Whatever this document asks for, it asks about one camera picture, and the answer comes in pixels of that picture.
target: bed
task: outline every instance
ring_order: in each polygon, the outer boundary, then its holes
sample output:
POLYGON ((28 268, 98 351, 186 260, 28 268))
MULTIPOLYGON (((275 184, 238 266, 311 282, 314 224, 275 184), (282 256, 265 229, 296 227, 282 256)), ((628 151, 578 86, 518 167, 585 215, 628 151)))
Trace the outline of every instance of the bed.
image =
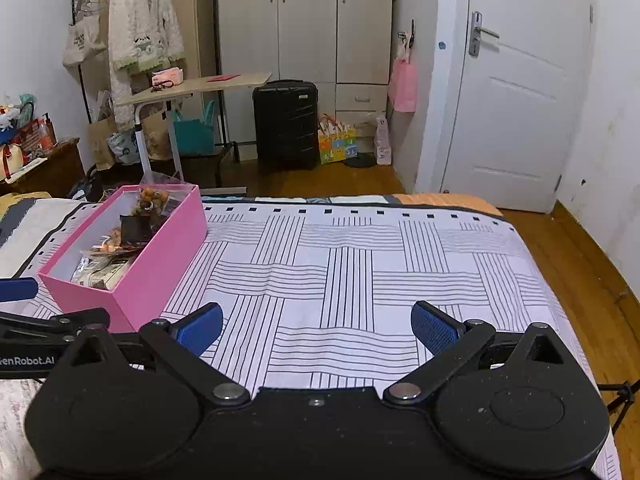
MULTIPOLYGON (((263 385, 374 386, 381 393, 431 358, 410 327, 416 300, 498 330, 549 323, 593 381, 523 240, 483 200, 452 194, 203 200, 207 239, 163 316, 180 319, 218 302, 225 328, 202 359, 252 394, 263 385)), ((59 199, 12 206, 0 224, 0 277, 36 276, 96 206, 59 199)), ((0 308, 40 318, 60 312, 42 284, 33 300, 0 308)), ((37 386, 0 383, 6 428, 0 479, 39 471, 22 431, 37 386)), ((594 471, 622 478, 610 435, 594 471)))

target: pink package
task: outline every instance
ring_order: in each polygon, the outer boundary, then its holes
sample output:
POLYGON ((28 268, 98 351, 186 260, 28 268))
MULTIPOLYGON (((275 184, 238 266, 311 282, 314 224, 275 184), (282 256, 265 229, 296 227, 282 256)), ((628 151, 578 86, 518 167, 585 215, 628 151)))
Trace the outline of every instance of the pink package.
POLYGON ((186 199, 172 212, 151 242, 113 290, 98 290, 69 280, 101 235, 130 214, 140 188, 123 186, 96 208, 42 266, 38 275, 62 312, 104 307, 111 316, 110 332, 135 332, 159 317, 207 235, 207 221, 198 186, 154 186, 183 190, 186 199))
POLYGON ((184 81, 184 72, 181 68, 173 67, 160 72, 154 72, 151 78, 152 85, 158 85, 166 81, 171 81, 174 86, 179 85, 184 81))

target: brown paper bag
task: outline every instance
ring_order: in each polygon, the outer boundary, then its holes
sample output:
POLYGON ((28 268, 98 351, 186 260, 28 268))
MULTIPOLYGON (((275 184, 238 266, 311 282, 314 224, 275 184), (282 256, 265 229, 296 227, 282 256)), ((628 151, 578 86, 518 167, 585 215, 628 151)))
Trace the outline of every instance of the brown paper bag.
POLYGON ((113 153, 109 149, 107 137, 117 131, 116 121, 113 117, 107 117, 97 123, 89 124, 89 143, 94 152, 95 167, 99 171, 108 170, 116 163, 113 153))
POLYGON ((162 112, 142 119, 142 131, 145 134, 146 150, 151 160, 172 160, 171 142, 162 112))

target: wooden floor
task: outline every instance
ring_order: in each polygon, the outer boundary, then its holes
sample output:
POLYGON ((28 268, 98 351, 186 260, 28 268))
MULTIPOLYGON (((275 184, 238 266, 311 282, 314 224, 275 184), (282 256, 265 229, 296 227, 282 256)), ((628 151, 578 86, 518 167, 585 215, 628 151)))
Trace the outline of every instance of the wooden floor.
MULTIPOLYGON (((402 193, 391 167, 357 170, 334 163, 311 171, 261 175, 254 162, 226 165, 225 186, 247 186, 249 196, 323 197, 402 193)), ((640 378, 640 306, 586 232, 556 208, 554 215, 504 211, 524 238, 567 313, 596 380, 640 378)), ((640 480, 640 403, 618 431, 623 478, 640 480)))
POLYGON ((391 166, 350 168, 341 162, 323 164, 312 170, 261 173, 254 160, 241 164, 225 164, 224 186, 247 186, 248 196, 285 196, 312 198, 318 196, 368 195, 404 193, 391 166))
MULTIPOLYGON (((553 215, 503 211, 562 304, 599 383, 640 378, 640 308, 626 283, 564 208, 553 215)), ((616 435, 622 478, 640 480, 640 404, 616 435)))

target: white bedsheet with black lines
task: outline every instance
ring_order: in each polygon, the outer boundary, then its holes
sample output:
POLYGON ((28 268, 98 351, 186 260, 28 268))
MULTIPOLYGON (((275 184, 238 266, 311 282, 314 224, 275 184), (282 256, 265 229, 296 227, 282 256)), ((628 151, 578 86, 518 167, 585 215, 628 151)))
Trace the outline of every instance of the white bedsheet with black lines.
MULTIPOLYGON (((382 392, 431 358, 411 330, 417 300, 498 330, 549 323, 593 380, 566 314, 507 222, 439 208, 204 207, 207 238, 164 315, 180 319, 219 303, 225 327, 202 359, 254 395, 263 385, 382 392)), ((51 237, 25 275, 35 274, 83 215, 51 237)), ((24 302, 25 315, 57 313, 42 284, 24 302)), ((611 437, 594 470, 620 478, 611 437)))

